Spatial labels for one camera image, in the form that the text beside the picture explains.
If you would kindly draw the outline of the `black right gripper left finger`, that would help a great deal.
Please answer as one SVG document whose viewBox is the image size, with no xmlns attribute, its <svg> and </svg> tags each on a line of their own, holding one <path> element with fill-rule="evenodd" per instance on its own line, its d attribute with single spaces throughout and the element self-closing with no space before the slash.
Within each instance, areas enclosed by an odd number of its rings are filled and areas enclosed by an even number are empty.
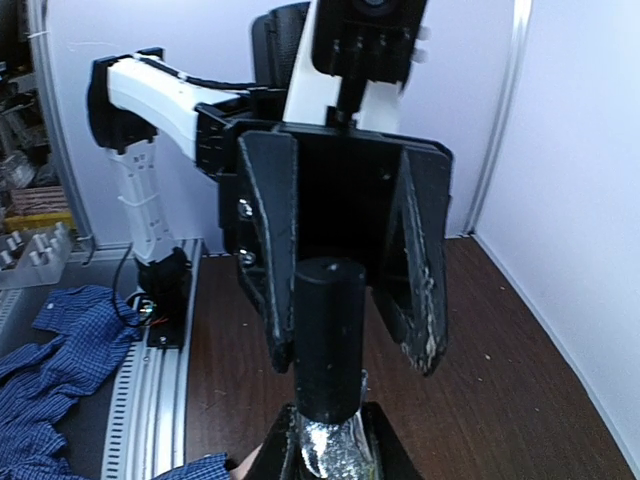
<svg viewBox="0 0 640 480">
<path fill-rule="evenodd" d="M 285 404 L 268 431 L 245 478 L 247 480 L 296 480 L 299 471 L 300 448 L 297 410 Z"/>
</svg>

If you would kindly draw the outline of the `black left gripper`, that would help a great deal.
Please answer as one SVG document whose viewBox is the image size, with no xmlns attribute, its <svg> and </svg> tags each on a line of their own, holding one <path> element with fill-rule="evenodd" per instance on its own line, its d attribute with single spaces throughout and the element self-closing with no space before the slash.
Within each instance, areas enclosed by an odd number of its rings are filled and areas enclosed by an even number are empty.
<svg viewBox="0 0 640 480">
<path fill-rule="evenodd" d="M 273 369 L 293 357 L 296 261 L 350 258 L 411 366 L 448 345 L 445 230 L 452 152 L 401 135 L 239 120 L 217 143 L 221 224 L 259 312 Z"/>
</svg>

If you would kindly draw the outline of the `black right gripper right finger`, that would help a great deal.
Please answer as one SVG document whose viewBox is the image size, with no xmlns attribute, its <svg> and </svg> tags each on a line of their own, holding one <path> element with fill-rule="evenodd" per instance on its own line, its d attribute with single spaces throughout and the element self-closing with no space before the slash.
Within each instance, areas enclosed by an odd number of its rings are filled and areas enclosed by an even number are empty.
<svg viewBox="0 0 640 480">
<path fill-rule="evenodd" d="M 363 405 L 363 422 L 374 460 L 375 479 L 423 479 L 377 402 L 366 402 Z"/>
</svg>

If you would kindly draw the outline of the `clear nail polish bottle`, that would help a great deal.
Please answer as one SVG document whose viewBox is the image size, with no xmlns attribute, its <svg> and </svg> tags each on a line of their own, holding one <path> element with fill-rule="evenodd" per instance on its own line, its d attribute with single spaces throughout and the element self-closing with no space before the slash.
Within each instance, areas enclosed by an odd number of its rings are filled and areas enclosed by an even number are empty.
<svg viewBox="0 0 640 480">
<path fill-rule="evenodd" d="M 368 372 L 361 371 L 360 407 L 338 424 L 313 421 L 296 414 L 300 479 L 378 479 L 373 448 L 363 419 Z"/>
</svg>

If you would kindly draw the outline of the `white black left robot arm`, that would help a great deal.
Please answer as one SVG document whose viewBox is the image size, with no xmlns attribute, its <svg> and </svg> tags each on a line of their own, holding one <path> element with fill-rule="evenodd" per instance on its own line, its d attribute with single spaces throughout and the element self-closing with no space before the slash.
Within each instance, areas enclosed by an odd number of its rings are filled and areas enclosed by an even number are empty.
<svg viewBox="0 0 640 480">
<path fill-rule="evenodd" d="M 156 177 L 159 133 L 218 186 L 219 226 L 263 319 L 272 365 L 293 359 L 295 274 L 348 259 L 392 339 L 432 374 L 448 341 L 444 233 L 453 156 L 397 132 L 422 39 L 423 1 L 311 1 L 252 26 L 255 78 L 225 83 L 169 66 L 160 48 L 93 63 L 89 125 L 111 161 L 149 302 L 148 344 L 185 342 L 191 264 L 171 234 Z"/>
</svg>

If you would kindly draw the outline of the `mannequin hand with painted nails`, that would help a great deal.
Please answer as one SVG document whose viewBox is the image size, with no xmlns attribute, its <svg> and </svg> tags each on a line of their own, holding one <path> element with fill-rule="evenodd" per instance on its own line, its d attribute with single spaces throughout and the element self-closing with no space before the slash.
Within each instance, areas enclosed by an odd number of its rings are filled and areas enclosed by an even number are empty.
<svg viewBox="0 0 640 480">
<path fill-rule="evenodd" d="M 237 467 L 230 471 L 232 480 L 244 480 L 250 471 L 256 457 L 260 453 L 262 445 L 258 445 Z"/>
</svg>

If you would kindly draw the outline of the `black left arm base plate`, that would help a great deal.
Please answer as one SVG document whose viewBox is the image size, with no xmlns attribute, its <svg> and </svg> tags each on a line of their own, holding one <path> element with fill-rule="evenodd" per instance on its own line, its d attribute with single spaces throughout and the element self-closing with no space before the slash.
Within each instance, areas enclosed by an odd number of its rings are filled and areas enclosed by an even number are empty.
<svg viewBox="0 0 640 480">
<path fill-rule="evenodd" d="M 184 295 L 160 305 L 145 292 L 130 295 L 126 303 L 139 314 L 147 347 L 182 349 L 185 343 L 188 302 Z"/>
</svg>

